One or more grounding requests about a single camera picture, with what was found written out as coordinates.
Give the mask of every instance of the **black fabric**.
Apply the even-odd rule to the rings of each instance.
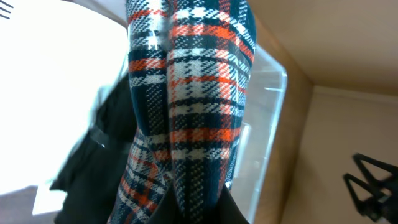
[[[56,224],[104,224],[112,212],[136,133],[128,76],[98,108],[95,125],[73,150],[51,189],[68,192]]]

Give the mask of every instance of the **plaid fabric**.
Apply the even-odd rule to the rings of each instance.
[[[203,223],[233,178],[256,47],[245,0],[127,0],[138,130],[108,223],[145,223],[170,183]]]

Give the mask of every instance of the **beige wall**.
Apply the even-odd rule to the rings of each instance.
[[[315,87],[282,224],[372,223],[342,176],[356,152],[398,165],[397,135],[398,97]]]

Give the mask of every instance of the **plastic bin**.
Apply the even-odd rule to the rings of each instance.
[[[254,222],[286,85],[283,66],[257,45],[231,190],[249,223]]]

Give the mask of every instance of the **plaid pants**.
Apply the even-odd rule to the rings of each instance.
[[[145,223],[172,184],[186,223],[231,185],[256,28],[245,0],[127,0],[138,130],[108,223]]]

